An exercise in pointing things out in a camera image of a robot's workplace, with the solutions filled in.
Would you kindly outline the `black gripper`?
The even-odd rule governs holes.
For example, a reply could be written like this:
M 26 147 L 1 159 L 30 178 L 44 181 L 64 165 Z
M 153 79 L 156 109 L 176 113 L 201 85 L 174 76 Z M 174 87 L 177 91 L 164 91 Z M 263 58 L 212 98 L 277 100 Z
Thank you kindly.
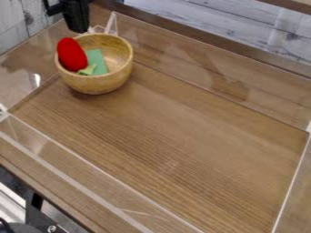
M 88 31 L 88 3 L 89 0 L 58 0 L 50 4 L 49 0 L 42 0 L 46 15 L 52 16 L 62 13 L 68 29 L 78 34 Z

